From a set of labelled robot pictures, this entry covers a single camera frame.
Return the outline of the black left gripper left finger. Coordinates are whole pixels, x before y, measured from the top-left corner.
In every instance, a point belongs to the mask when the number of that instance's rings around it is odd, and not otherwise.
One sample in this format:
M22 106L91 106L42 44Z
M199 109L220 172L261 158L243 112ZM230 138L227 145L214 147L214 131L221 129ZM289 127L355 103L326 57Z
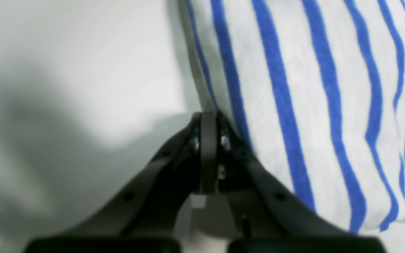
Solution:
M190 194L218 186L218 115L195 113L111 201L66 234L34 240L27 253L179 253L173 230Z

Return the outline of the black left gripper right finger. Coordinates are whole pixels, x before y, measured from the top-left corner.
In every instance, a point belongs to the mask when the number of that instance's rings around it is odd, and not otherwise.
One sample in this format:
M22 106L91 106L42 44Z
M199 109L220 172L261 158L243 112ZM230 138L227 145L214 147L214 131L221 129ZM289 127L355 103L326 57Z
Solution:
M372 236L319 217L275 179L217 114L217 190L231 207L239 238L228 253L384 253Z

